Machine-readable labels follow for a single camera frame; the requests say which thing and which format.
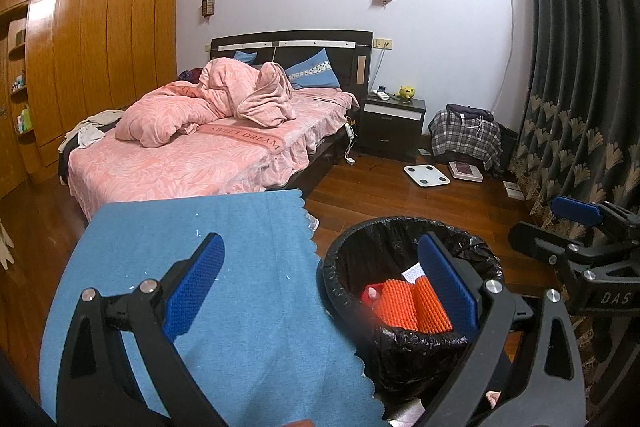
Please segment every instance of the floor plank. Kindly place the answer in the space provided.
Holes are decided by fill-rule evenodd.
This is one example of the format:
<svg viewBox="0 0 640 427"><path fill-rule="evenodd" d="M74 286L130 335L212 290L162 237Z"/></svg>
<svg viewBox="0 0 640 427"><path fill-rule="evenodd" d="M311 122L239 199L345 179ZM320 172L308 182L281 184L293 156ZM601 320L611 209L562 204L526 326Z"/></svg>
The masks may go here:
<svg viewBox="0 0 640 427"><path fill-rule="evenodd" d="M380 216L422 216L484 238L500 256L512 291L540 295L557 285L549 267L509 247L510 226L528 215L523 202L507 197L501 182L452 180L444 187L420 188L402 171L406 164L355 156L355 166L335 166L306 200L307 210L320 220L314 240L321 257L341 232L356 223ZM16 245L15 265L0 270L0 347L37 398L47 313L86 220L68 188L55 178L36 187L16 188L0 200L0 219ZM510 356L516 345L516 339L507 343Z"/></svg>

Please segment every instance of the plaid cloth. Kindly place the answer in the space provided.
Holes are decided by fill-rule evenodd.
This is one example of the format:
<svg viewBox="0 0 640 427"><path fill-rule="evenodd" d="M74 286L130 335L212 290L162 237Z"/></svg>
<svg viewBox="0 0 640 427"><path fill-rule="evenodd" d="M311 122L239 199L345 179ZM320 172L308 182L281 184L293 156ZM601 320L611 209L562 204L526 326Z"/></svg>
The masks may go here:
<svg viewBox="0 0 640 427"><path fill-rule="evenodd" d="M495 121L480 118L460 118L460 115L443 109L436 113L429 124L431 148L434 156L447 151L468 154L483 162L484 170L500 169L500 127Z"/></svg>

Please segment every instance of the nightstand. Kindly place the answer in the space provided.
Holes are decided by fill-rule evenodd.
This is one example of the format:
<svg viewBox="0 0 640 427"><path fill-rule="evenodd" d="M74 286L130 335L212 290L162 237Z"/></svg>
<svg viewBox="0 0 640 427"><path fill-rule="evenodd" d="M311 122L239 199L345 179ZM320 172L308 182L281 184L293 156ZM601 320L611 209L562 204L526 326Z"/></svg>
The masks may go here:
<svg viewBox="0 0 640 427"><path fill-rule="evenodd" d="M357 146L364 153L415 162L425 113L424 100L368 96L360 112Z"/></svg>

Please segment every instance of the yellow plush toy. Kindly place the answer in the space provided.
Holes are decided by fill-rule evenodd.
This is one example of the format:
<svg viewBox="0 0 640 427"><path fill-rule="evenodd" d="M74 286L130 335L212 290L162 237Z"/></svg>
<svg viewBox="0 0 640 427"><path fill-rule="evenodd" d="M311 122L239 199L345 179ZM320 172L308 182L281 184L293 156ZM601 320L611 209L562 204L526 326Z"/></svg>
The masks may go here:
<svg viewBox="0 0 640 427"><path fill-rule="evenodd" d="M415 96L415 89L411 86L403 86L396 96L398 98L404 98L405 100L411 100Z"/></svg>

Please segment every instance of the blue pillow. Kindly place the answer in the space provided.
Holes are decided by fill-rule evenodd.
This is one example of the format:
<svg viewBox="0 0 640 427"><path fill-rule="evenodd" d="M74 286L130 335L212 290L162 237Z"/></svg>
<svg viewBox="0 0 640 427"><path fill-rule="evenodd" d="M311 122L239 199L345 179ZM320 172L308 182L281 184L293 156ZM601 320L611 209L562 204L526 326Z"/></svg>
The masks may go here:
<svg viewBox="0 0 640 427"><path fill-rule="evenodd" d="M293 89L304 87L340 87L338 77L331 69L326 49L285 71Z"/></svg>
<svg viewBox="0 0 640 427"><path fill-rule="evenodd" d="M253 64L255 57L258 56L258 52L255 53L245 53L245 52L236 52L234 55L234 60L240 60L240 62L244 62L245 64Z"/></svg>

